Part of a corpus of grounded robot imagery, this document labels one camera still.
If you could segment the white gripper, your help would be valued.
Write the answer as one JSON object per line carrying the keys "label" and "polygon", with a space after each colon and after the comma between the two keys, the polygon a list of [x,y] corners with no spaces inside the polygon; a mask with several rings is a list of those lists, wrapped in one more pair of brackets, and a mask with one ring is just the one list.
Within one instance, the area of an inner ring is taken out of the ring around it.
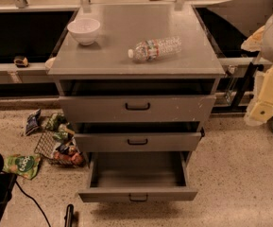
{"label": "white gripper", "polygon": [[273,65],[255,77],[255,96],[246,110],[244,120],[249,126],[260,126],[273,116]]}

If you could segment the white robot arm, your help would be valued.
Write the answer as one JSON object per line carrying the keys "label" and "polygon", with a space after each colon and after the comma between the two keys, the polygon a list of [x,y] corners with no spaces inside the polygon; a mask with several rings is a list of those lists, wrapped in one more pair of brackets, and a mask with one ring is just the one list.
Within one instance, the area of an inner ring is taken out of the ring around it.
{"label": "white robot arm", "polygon": [[258,61],[263,58],[272,63],[264,73],[258,72],[254,79],[254,98],[247,106],[244,120],[249,126],[260,126],[273,116],[273,14],[264,26],[256,30],[241,45],[243,50],[258,51]]}

